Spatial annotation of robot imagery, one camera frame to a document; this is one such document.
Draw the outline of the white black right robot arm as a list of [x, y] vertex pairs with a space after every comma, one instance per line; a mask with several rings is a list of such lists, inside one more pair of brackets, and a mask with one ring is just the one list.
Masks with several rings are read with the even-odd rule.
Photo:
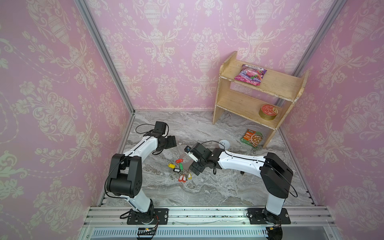
[[247, 156], [226, 152], [216, 148], [209, 150], [201, 144], [185, 147], [185, 153], [193, 160], [189, 170], [195, 175], [204, 169], [235, 170], [259, 177], [268, 191], [267, 203], [261, 211], [264, 221], [269, 224], [289, 224], [283, 205], [292, 189], [293, 170], [274, 153], [266, 156]]

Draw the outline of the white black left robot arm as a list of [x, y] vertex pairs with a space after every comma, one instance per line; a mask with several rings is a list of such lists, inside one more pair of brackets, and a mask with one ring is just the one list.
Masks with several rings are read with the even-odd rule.
[[112, 157], [104, 189], [111, 198], [124, 199], [132, 209], [121, 218], [131, 224], [157, 224], [153, 201], [141, 190], [143, 161], [153, 152], [162, 152], [177, 146], [174, 136], [144, 136], [132, 149]]

